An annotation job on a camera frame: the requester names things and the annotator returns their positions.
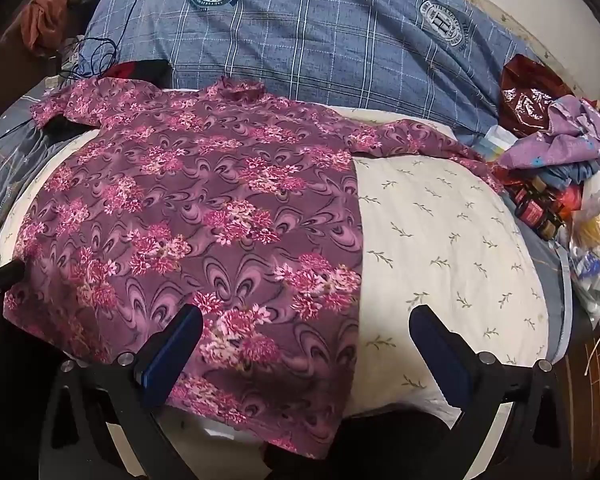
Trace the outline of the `small white-blue box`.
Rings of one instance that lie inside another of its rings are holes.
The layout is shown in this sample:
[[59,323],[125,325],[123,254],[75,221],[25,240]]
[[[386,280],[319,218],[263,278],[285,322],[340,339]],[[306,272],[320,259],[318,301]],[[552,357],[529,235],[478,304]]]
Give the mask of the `small white-blue box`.
[[488,162],[498,159],[508,151],[518,138],[500,125],[493,125],[486,135],[478,142],[475,151]]

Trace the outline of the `orange-brown cloth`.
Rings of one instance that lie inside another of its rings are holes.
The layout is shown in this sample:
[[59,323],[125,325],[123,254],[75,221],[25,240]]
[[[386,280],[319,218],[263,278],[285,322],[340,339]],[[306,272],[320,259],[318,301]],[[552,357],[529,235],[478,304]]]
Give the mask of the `orange-brown cloth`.
[[35,56],[56,52],[65,38],[68,0],[31,0],[20,13],[23,44]]

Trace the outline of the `black and red garment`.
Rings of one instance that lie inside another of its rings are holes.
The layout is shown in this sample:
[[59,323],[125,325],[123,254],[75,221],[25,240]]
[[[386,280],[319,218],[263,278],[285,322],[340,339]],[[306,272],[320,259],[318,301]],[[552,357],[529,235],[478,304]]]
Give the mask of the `black and red garment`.
[[[108,68],[98,79],[102,78],[140,80],[153,84],[159,89],[171,87],[172,67],[166,60],[141,60],[123,62]],[[44,125],[35,121],[38,128],[54,142],[74,138],[79,134],[95,129],[95,126],[86,122],[75,122],[61,112],[53,112]]]

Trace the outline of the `lilac printed cloth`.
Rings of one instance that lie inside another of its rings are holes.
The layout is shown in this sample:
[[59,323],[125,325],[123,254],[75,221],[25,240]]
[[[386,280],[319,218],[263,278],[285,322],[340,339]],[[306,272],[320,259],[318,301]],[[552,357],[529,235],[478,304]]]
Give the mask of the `lilac printed cloth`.
[[600,158],[600,112],[587,100],[562,96],[547,107],[548,126],[501,154],[506,169],[536,169]]

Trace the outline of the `cream leaf-print blanket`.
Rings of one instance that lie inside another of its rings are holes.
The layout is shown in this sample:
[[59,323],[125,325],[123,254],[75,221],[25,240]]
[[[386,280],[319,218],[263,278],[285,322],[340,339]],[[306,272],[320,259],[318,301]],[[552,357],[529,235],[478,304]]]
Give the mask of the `cream leaf-print blanket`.
[[342,417],[409,403],[454,422],[407,330],[428,304],[476,350],[529,365],[548,343],[547,305],[513,215],[449,159],[355,157],[363,264],[351,390]]

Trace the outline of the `purple floral shirt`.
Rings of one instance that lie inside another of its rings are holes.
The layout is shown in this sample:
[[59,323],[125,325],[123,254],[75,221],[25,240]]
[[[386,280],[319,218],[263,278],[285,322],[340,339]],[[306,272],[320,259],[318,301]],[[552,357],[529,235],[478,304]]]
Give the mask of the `purple floral shirt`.
[[6,318],[87,362],[138,350],[186,304],[204,328],[169,403],[321,458],[356,361],[363,232],[354,159],[489,165],[433,128],[366,126],[222,80],[90,78],[35,104],[96,136],[36,193]]

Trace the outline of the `clear plastic bag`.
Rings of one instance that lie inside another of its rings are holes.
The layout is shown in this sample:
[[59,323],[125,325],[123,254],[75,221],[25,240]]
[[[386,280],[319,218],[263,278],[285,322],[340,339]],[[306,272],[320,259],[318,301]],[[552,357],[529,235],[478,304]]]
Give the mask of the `clear plastic bag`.
[[600,190],[573,214],[569,255],[574,287],[596,327],[600,324]]

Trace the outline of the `dark red plastic bag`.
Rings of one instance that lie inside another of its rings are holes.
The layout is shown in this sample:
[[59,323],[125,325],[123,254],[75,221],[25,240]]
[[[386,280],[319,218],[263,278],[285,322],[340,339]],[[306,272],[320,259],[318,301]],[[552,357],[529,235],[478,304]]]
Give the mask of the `dark red plastic bag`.
[[522,54],[504,67],[500,82],[498,124],[517,138],[548,127],[548,107],[572,90],[550,68]]

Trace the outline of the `blue plaid quilt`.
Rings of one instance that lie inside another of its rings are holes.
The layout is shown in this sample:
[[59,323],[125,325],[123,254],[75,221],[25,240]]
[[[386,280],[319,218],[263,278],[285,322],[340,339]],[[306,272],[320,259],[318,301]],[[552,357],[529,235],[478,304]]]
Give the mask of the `blue plaid quilt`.
[[161,58],[176,88],[260,81],[292,100],[431,119],[473,144],[498,119],[503,67],[528,53],[467,0],[100,0],[79,69]]

